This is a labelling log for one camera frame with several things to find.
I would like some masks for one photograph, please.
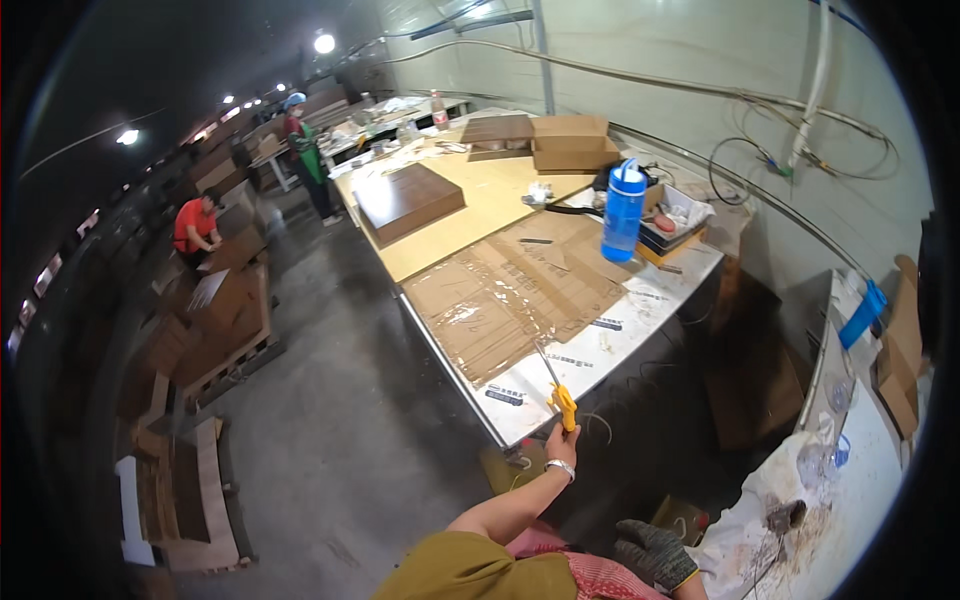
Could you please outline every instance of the gray work glove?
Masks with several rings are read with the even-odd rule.
[[[616,524],[616,534],[614,558],[650,586],[673,591],[699,570],[673,532],[627,519]]]

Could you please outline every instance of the white pipe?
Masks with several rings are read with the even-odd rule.
[[[817,54],[817,69],[813,74],[813,86],[810,88],[810,98],[806,101],[804,120],[800,125],[797,136],[793,138],[793,152],[787,165],[792,172],[797,166],[797,159],[806,149],[806,138],[813,127],[813,120],[817,116],[817,107],[824,97],[827,88],[827,75],[830,71],[830,2],[820,0],[820,50]]]

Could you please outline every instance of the label sticker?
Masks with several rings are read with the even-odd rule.
[[[646,298],[652,298],[654,300],[666,300],[666,298],[664,298],[663,296],[657,296],[656,294],[650,294],[649,292],[634,292],[633,290],[631,290],[630,293],[633,294],[634,296],[644,296]]]
[[[617,319],[594,319],[591,325],[596,325],[598,327],[606,327],[607,329],[612,329],[613,331],[623,331],[623,322],[618,321]]]
[[[526,394],[523,392],[515,392],[514,390],[501,388],[500,386],[491,383],[487,386],[487,391],[484,392],[484,396],[506,402],[507,404],[519,406],[523,404],[523,397],[526,396]]]
[[[590,367],[593,368],[593,363],[589,363],[586,360],[579,360],[576,358],[570,358],[569,356],[561,356],[560,354],[547,354],[547,358],[552,358],[554,360],[562,360],[565,363],[570,363],[571,365],[576,365],[577,367]]]

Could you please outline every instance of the dark wooden box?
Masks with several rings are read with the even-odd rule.
[[[458,185],[419,163],[386,175],[384,180],[386,185],[354,192],[361,214],[381,246],[465,206]]]

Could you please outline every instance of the red patterned fabric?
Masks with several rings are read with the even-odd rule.
[[[666,600],[620,563],[591,554],[565,551],[561,554],[569,561],[573,580],[577,582],[577,600]]]
[[[534,521],[508,543],[507,551],[518,559],[548,552],[560,552],[566,556],[573,580],[577,582],[577,600],[667,600],[620,563],[592,554],[569,552],[566,542],[542,521]]]

